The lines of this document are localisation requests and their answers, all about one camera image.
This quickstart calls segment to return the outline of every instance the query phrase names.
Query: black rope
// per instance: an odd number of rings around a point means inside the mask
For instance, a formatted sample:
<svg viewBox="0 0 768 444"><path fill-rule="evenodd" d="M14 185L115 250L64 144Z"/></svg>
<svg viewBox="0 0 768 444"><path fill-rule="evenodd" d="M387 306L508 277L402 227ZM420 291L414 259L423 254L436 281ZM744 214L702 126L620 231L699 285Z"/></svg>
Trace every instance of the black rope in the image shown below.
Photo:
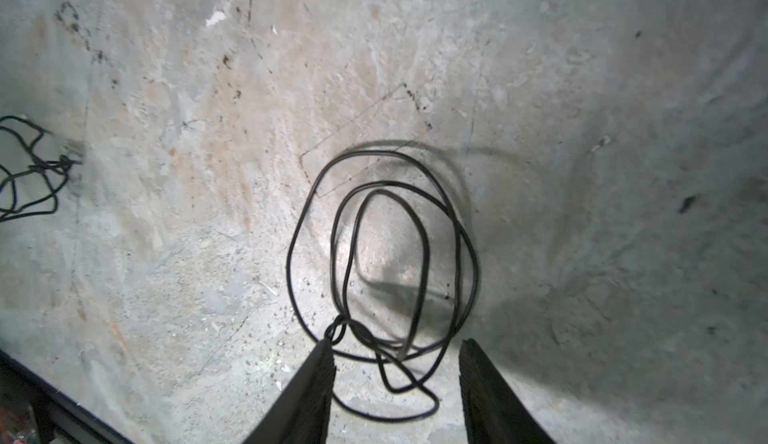
<svg viewBox="0 0 768 444"><path fill-rule="evenodd" d="M45 136L48 133L48 131L36 125L32 121L29 121L24 118L18 118L12 115L6 115L1 117L0 123L3 123L4 121L7 121L9 119L26 124L33 130L38 132L38 134L37 136L34 137L34 139L29 144L27 144L24 141L24 138L18 132L14 131L13 129L6 128L4 125L0 125L0 131L8 132L10 135L15 137L18 143L24 149L24 152L32 160L32 164L30 164L26 170L23 170L16 174L12 173L5 166L0 164L0 170L2 170L5 173L5 178L2 180L2 182L0 182L0 195L2 195L2 192L5 190L5 186L8 186L8 185L11 186L11 195L12 195L11 207L0 208L0 223L5 222L6 220L26 218L28 216L40 216L44 214L53 214L58 209L58 196L56 194L69 181L69 170L72 169L73 165L82 164L82 162L73 161L72 159L68 158L65 155L59 156L58 161L44 161L43 159L40 159L40 157L38 157L34 153L34 146L36 146L38 142L40 142L40 140L43 139L43 136ZM62 177L62 180L58 185L54 186L53 183L51 182L51 179L48 177L48 174L47 174L47 172L49 171ZM40 199L32 200L30 202L27 202L26 204L19 205L18 193L16 189L16 180L23 178L24 176L29 176L30 174L38 174L42 176L43 181L45 182L45 185L48 188L48 194L46 194ZM34 210L34 211L24 212L24 209L30 208L37 204L41 204L46 200L53 200L53 207L50 210Z"/></svg>
<svg viewBox="0 0 768 444"><path fill-rule="evenodd" d="M333 394L333 399L344 410L347 410L352 414L356 414L360 417L373 420L373 421L407 422L412 420L418 420L418 419L431 416L437 411L437 409L440 406L440 401L435 395L435 393L430 391L425 386L425 384L427 380L430 377L432 377L432 374L434 374L437 371L437 368L440 365L442 358L444 357L444 355L446 354L446 351L448 350L448 344L451 342L451 338L454 337L454 335L459 331L459 329L461 329L462 325L466 321L467 316L469 315L469 311L471 310L472 305L475 303L475 297L478 291L478 280L479 280L478 258L475 253L475 249L472 246L472 242L470 241L469 236L467 235L461 222L459 222L458 218L456 217L456 212L454 211L453 205L451 204L451 201L448 199L446 192L444 191L440 183L437 181L435 176L423 164L421 164L420 162L418 162L417 160L415 160L414 158L411 158L406 154L402 154L396 151L383 151L383 150L351 151L351 152L342 154L337 158L333 159L331 162L329 162L328 165L326 165L323 168L323 170L320 172L320 174L317 176L317 180L315 180L315 183L312 185L312 189L310 189L310 195L307 197L306 202L304 203L304 208L302 209L301 215L299 216L299 222L296 224L296 229L293 231L293 237L291 238L290 246L288 247L288 255L286 258L286 281L288 286L288 297L290 298L291 305L293 306L293 312L296 315L296 318L298 319L299 324L301 324L302 328L307 333L307 335L310 338L312 338L313 341L317 342L318 341L317 336L315 336L312 333L312 331L310 330L310 328L302 318L301 312L299 312L299 307L296 304L296 297L293 293L293 283L291 281L291 260L293 258L293 248L296 246L296 239L299 237L299 232L301 231L302 224L304 222L304 219L306 218L307 211L310 208L310 205L312 204L312 199L315 196L317 187L320 184L322 178L326 175L328 170L330 170L333 166L335 166L339 162L345 161L350 158L360 157L360 156L382 156L386 158L398 158L407 162L408 164L420 170L427 177L427 179L432 182L432 185L437 190L438 196L435 197L430 193L426 192L425 190L422 190L420 188L417 188L416 186L412 186L404 182L399 182L397 180L378 180L375 182L369 182L369 183L357 186L356 188L352 189L344 197L341 204L339 205L339 209L336 211L336 217L333 220L333 228L331 230L331 236L330 236L331 296L333 299L333 304L336 306L336 310L338 310L339 315L334 319L333 323L330 326L328 326L324 334L324 337L330 340L333 345L336 345L340 343L341 340L344 338L344 335L346 334L346 329L347 327L349 327L350 331L355 336L355 338L357 338L357 340L361 344L363 344L365 347L367 347L372 351L373 357L359 356L357 354L346 353L339 350L334 350L333 351L334 354L336 354L339 357L351 359L354 361L370 362L370 363L377 364L379 367L379 373L381 375L384 386L387 388L389 392L392 392L395 394L401 394L414 389L418 389L419 391L423 392L427 397L429 397L432 400L433 405L431 409L424 412L420 412L412 416L387 417L387 416L374 416L367 412L355 410L350 406L348 406L347 404L345 404L343 401L341 401L341 399L335 393ZM453 222L453 234L454 234L455 249L456 249L456 257L455 257L456 273L455 273L455 281L454 281L455 282L454 289L455 289L456 295L454 299L453 312L451 314L451 321L448 324L448 332L443 338L438 339L434 343L424 347L419 347L419 348L414 347L413 340L414 340L414 337L416 336L416 332L418 329L418 322L421 318L422 309L424 307L424 299L426 297L426 291L427 291L427 280L428 280L428 273L429 273L429 239L428 239L426 230L424 229L424 225L422 224L422 221L418 218L413 208L411 208L411 206L408 205L408 203L404 199L398 196L398 194L395 194L390 190L387 190L387 188L398 188L398 189L407 190L409 192L417 194L418 196L421 196L424 199L427 199L429 202L434 204L437 207L437 209L443 212L448 217L448 219L451 220L451 222ZM340 221L342 212L344 211L344 207L350 202L350 199L352 199L352 197L354 197L358 193L363 192L364 190L371 190L371 192L369 192L368 195L365 197L365 199L360 203L360 207L358 208L358 211L357 211L357 216L355 217L354 227L352 228L352 238L350 241L350 253L347 259L346 269L345 269L344 278L341 286L341 293L340 293L338 288L338 283L336 282L336 255L337 255L336 235L339 227L339 221ZM354 256L356 255L357 238L358 238L358 233L360 231L360 222L362 221L362 216L364 215L370 200L377 195L381 195L394 200L400 207L402 207L408 213L408 216L416 226L418 235L422 241L422 271L421 271L421 277L418 285L418 295L416 298L416 305L413 312L413 316L411 318L411 325L408 330L408 336L404 340L385 340L385 339L379 339L378 337L374 336L366 326L364 326L358 320L354 320L352 318L352 316L350 315L349 303L347 301L347 287L350 282L352 262L354 261ZM466 246L467 251L469 253L470 260L472 262L472 283L469 288L469 296L467 298L467 303L464 306L462 306L462 242ZM436 350L438 350L438 354L437 354L437 358L435 359L435 362L432 364L429 370L419 379L417 379L413 375L413 373L405 366L404 362L411 359L415 359L419 356L423 356L427 353L431 353ZM395 365L402 373L404 373L408 377L408 380L410 381L410 383L402 387L393 387L390 384L389 379L387 377L387 373L386 373L386 366L389 364Z"/></svg>

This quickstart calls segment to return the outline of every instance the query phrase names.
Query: gray floor surface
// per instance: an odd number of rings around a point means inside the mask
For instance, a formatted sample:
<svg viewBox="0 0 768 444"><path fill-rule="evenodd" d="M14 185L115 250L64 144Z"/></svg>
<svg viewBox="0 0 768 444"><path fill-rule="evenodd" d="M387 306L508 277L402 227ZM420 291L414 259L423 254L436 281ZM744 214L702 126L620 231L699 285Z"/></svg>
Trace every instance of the gray floor surface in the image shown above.
<svg viewBox="0 0 768 444"><path fill-rule="evenodd" d="M482 289L430 381L438 414L334 408L329 442L465 442L470 336L561 444L768 435L768 0L0 6L0 113L85 155L55 215L0 224L0 346L137 444L236 443L259 421L311 349L283 276L310 181L370 142L450 187ZM421 182L348 163L302 232L297 298L318 332L330 220L373 178ZM451 234L419 209L424 342L452 304ZM352 307L398 335L418 240L383 200L363 227ZM428 405L338 369L363 409Z"/></svg>

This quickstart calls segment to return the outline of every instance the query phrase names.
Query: black cable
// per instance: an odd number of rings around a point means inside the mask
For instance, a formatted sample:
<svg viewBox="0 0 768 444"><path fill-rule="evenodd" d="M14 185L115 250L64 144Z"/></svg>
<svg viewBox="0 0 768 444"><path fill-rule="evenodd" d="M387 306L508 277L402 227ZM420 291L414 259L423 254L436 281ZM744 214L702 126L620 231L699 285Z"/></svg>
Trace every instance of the black cable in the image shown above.
<svg viewBox="0 0 768 444"><path fill-rule="evenodd" d="M2 180L2 182L0 182L0 195L2 195L2 192L5 189L5 186L7 186L8 184L11 185L11 193L12 193L11 207L0 208L0 223L5 222L7 220L26 218L28 216L40 216L44 214L53 214L58 209L58 196L56 194L69 181L69 171L70 169L72 169L72 166L75 164L82 164L82 162L73 161L72 159L68 158L65 155L59 156L58 161L44 161L40 159L34 153L34 146L36 146L38 142L40 142L40 140L43 139L43 136L45 136L48 131L36 125L32 121L29 121L24 118L18 118L12 115L6 115L1 117L0 123L7 121L9 119L13 119L15 121L26 124L30 128L34 129L36 132L38 132L38 135L35 136L35 138L29 144L27 144L24 141L24 138L18 132L14 131L13 129L6 128L5 126L0 125L0 131L8 132L10 135L14 136L16 140L19 142L19 144L22 146L22 148L24 149L24 152L32 160L32 164L27 167L27 170L17 172L16 174L12 173L5 166L0 164L0 170L2 170L5 173L5 178ZM58 185L53 186L51 180L48 178L48 175L46 174L48 171L51 171L54 174L62 176L62 181ZM30 202L27 202L26 204L19 206L17 189L16 189L16 180L19 178L23 178L24 176L28 176L30 174L39 174L42 176L46 187L48 187L48 194L46 194L40 199L32 200ZM53 200L52 209L24 212L24 209L43 203L49 199Z"/></svg>
<svg viewBox="0 0 768 444"><path fill-rule="evenodd" d="M310 205L312 204L312 199L316 194L317 187L318 185L320 185L322 178L326 175L328 170L330 170L333 166L335 166L339 162L345 161L350 158L356 158L361 156L381 156L386 158L398 158L407 162L408 164L420 170L427 177L427 179L432 182L432 185L437 190L438 198L426 192L425 190L417 188L416 186L412 186L404 182L399 182L397 180L377 180L375 182L362 184L352 189L344 197L341 204L339 205L339 209L336 211L336 217L333 219L333 228L331 230L331 236L330 236L331 296L333 299L333 304L336 306L336 310L338 310L339 315L334 319L333 323L330 326L328 326L324 334L324 337L329 339L333 345L338 344L343 339L346 333L346 328L349 327L350 331L358 339L358 341L373 352L374 357L359 356L357 354L346 353L339 350L334 350L333 351L334 354L336 354L339 357L344 357L344 358L359 361L359 362L370 362L370 363L377 364L379 367L379 373L381 374L382 381L384 382L384 386L387 388L389 392L400 394L403 392L408 392L410 390L418 389L419 391L423 392L427 397L429 397L432 400L433 406L430 410L420 412L419 414L415 414L413 416L386 417L386 416L374 416L367 412L355 410L350 406L348 406L347 404L345 404L343 401L341 401L341 399L335 393L333 394L333 399L344 410L347 410L360 417L373 420L373 421L407 422L412 420L418 420L418 419L431 416L437 411L437 409L440 406L440 401L435 395L435 393L427 389L425 384L427 380L430 377L432 377L432 374L434 374L435 371L437 371L437 368L440 365L442 358L444 357L444 355L446 354L446 351L448 350L448 344L451 342L451 338L454 337L454 335L459 331L459 329L461 329L462 325L466 321L467 316L469 315L469 311L472 309L472 305L475 303L475 297L478 291L478 280L479 280L478 258L475 253L475 249L472 246L472 242L470 241L469 236L467 235L461 222L458 220L456 216L456 212L454 211L453 205L451 204L451 201L448 199L446 192L444 191L440 183L437 181L435 176L423 164L421 164L420 162L418 162L417 160L415 160L414 158L411 158L406 154L403 154L397 151L384 151L384 150L351 151L351 152L341 154L340 156L334 158L331 162L329 162L328 165L326 165L321 170L314 184L312 184L312 188L310 189L310 194L307 197L306 202L304 203L304 208L302 209L301 215L299 216L299 222L296 224L296 229L293 231L293 237L291 238L290 246L288 247L288 255L286 258L286 281L288 286L288 297L290 298L291 305L293 306L293 312L296 315L296 318L298 319L299 324L301 324L302 328L304 329L304 332L306 332L306 334L310 338L312 338L313 341L317 342L318 341L317 336L315 336L312 333L312 331L310 330L306 322L304 322L304 319L301 316L301 312L299 312L299 307L296 304L296 297L294 296L294 293L293 293L293 283L291 281L291 260L293 258L293 248L296 246L296 239L299 237L299 232L301 231L302 224L304 222L304 219L306 218L306 213L310 208ZM418 196L421 196L424 199L427 199L429 202L434 204L437 207L437 209L440 209L440 211L443 212L448 217L448 219L450 219L451 222L453 223L453 234L454 234L455 249L456 249L456 272L455 272L455 283L454 283L454 289L456 290L455 291L456 295L454 299L453 312L451 314L451 321L448 324L448 332L446 333L446 335L443 338L435 341L434 343L428 346L415 348L413 347L413 339L418 329L418 322L421 318L422 309L424 307L424 299L426 297L427 280L428 280L428 272L429 272L429 239L428 239L426 230L424 229L424 225L416 215L416 212L413 210L413 208L411 208L411 206L408 205L408 203L404 199L398 196L398 194L395 194L390 190L387 190L386 188L398 188L398 189L408 190L414 194L417 194ZM339 227L339 221L340 221L342 212L344 211L344 207L350 202L350 199L352 199L352 197L354 197L358 193L363 192L364 190L371 190L371 192L369 192L368 195L365 197L365 199L363 199L363 201L360 203L360 207L358 208L357 215L355 217L354 227L352 228L352 238L350 241L350 253L349 253L349 258L347 259L344 279L342 281L341 295L340 295L338 285L336 282L336 254L337 254L336 235ZM421 238L421 241L422 241L422 272L421 272L421 277L418 285L418 295L416 298L416 306L413 312L413 317L411 319L411 325L408 331L408 336L404 340L385 340L385 339L379 339L378 337L375 337L371 333L371 331L368 330L366 326L364 326L362 323L360 323L357 320L354 320L351 317L350 307L347 301L347 287L350 282L352 262L354 261L354 256L356 255L357 239L358 239L358 233L360 230L360 222L362 221L362 216L364 215L368 207L370 199L377 195L381 195L394 200L400 207L402 207L408 213L408 216L411 218L414 225L416 226L419 237ZM469 253L470 260L472 262L472 283L469 288L469 297L467 299L467 303L466 305L463 306L463 308L462 308L462 292L461 292L461 289L462 289L462 242L466 246L467 251ZM423 356L427 353L431 353L435 350L439 350L437 358L435 359L435 362L432 364L429 370L424 374L424 376L417 379L413 375L413 373L405 366L404 362L417 358L419 356ZM394 364L401 372L403 372L410 380L410 384L402 387L392 387L392 385L389 383L389 379L387 378L387 374L386 374L386 365L388 364Z"/></svg>

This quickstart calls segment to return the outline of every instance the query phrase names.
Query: concrete floor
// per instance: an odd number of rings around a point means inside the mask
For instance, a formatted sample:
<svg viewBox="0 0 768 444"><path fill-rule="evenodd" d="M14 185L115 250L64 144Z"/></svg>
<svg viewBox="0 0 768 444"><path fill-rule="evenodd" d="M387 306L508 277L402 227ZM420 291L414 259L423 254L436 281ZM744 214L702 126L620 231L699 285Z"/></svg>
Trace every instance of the concrete floor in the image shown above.
<svg viewBox="0 0 768 444"><path fill-rule="evenodd" d="M258 423L311 349L283 276L297 212L365 142L452 188L482 266L460 337L557 442L768 433L768 0L0 3L0 113L86 156L56 215L0 225L0 346L137 444L235 443ZM316 330L339 199L412 178L368 164L330 176L302 234ZM428 225L425 336L450 305L448 230ZM384 204L366 219L352 293L376 328L408 313L409 226ZM334 408L328 441L465 442L456 357L433 418ZM362 408L428 405L337 365Z"/></svg>

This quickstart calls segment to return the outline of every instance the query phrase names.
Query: dark spot on floor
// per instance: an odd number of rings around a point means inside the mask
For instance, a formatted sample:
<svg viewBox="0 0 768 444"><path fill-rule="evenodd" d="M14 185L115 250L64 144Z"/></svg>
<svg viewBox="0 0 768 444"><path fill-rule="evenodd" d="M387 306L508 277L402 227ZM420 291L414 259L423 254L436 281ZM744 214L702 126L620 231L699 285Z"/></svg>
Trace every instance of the dark spot on floor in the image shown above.
<svg viewBox="0 0 768 444"><path fill-rule="evenodd" d="M680 206L680 210L678 210L677 212L679 212L680 214L685 214L686 212L688 212L688 209L690 209L690 207L694 205L694 202L696 202L696 199L698 198L699 196L695 194L693 196L688 196L686 199L683 199L683 204Z"/></svg>

